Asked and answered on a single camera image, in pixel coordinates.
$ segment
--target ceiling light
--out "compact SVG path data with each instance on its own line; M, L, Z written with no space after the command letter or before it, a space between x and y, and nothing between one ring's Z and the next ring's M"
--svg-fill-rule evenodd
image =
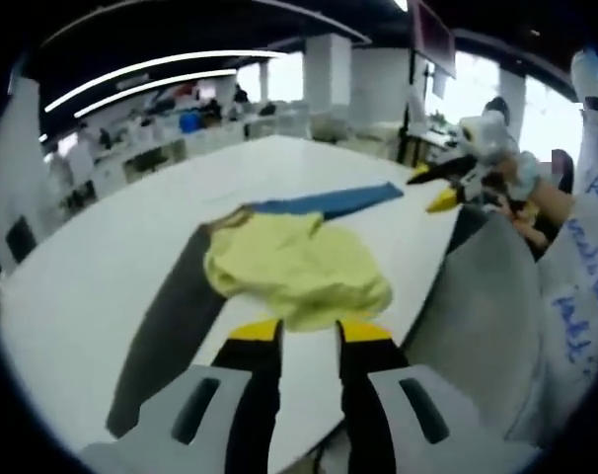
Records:
M394 2L396 2L403 12L407 12L409 10L409 4L407 0L394 0Z
M146 69L148 67L158 66L160 64L167 64L170 62L176 61L186 61L190 59L202 59L208 57L268 57L268 58L275 58L275 57L282 57L285 56L285 52L276 52L276 51L257 51L257 50L244 50L244 49L223 49L218 51L200 51L200 52L186 52L184 54L176 54L173 56L165 56L159 57L158 59L151 59L149 61L139 62L137 64L132 64L131 66L122 67L117 71L109 72L103 76L100 76L96 79L93 79L86 84L82 84L79 87L76 87L72 91L67 92L63 96L59 97L51 104L44 108L45 112L51 112L56 107L64 104L66 101L71 99L72 97L77 96L78 94L91 89L92 87L97 86L98 84L102 84L103 82L110 81L115 77L122 76L123 74L128 74L130 72L138 71L140 69Z
M184 74L182 76L169 77L167 79L149 82L148 84L143 84L142 86L137 86L133 87L132 89L121 91L115 94L114 96L106 97L105 99L96 102L92 106L85 107L81 111L76 112L75 114L73 114L73 117L78 119L79 117L85 116L86 114L102 106L105 106L106 104L110 104L111 102L118 101L119 99L131 96L132 94L136 94L138 92L147 91L148 89L156 89L157 87L165 86L167 84L186 82L194 79L203 79L206 77L235 76L237 73L237 69L219 69L217 71L196 72L194 74Z

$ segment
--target yellow cloth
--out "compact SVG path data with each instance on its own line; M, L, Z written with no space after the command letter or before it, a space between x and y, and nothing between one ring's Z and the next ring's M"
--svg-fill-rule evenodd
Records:
M371 318L391 302L391 288L349 230L323 225L320 213L254 214L240 227L213 232L204 269L229 297L266 300L289 331L315 331L340 318Z

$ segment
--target ceiling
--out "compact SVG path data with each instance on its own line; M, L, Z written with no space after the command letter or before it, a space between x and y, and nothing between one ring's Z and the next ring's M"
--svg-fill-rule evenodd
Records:
M21 7L23 16L32 19L28 27L0 34L0 96L7 90L9 70L17 57L22 58L24 74L39 81L41 101L46 105L102 74L170 54L236 48L291 50L301 47L302 37L331 31L363 43L357 35L331 24L261 1L270 0L30 2L37 5ZM320 12L360 32L371 39L372 46L408 45L408 15L394 0L283 1ZM567 70L572 54L584 40L563 2L427 0L427 3L451 29L465 29L502 40L541 56L562 70ZM10 15L14 7L4 4L0 15ZM73 22L76 22L73 27L64 30ZM479 41L459 39L458 47L497 56L519 73L523 67L511 54ZM235 65L235 59L227 58L185 61L162 66L151 71L151 75L154 80ZM72 109L61 106L48 114L47 119L68 119L77 109L112 94L112 90L112 84L95 88L78 97Z

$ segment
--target white table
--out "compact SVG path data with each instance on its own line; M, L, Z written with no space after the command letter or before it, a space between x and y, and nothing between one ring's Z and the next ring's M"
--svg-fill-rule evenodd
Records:
M256 199L391 181L410 170L311 141L269 137L187 160L98 202L38 246L2 291L2 337L30 399L73 450L111 440L105 420L128 345L188 237ZM457 211L424 209L441 182L339 219L371 249L393 287L375 321L401 343L443 260ZM266 315L247 295L224 306L194 363L209 364L235 327ZM278 472L342 418L334 330L286 335L281 409L269 457Z

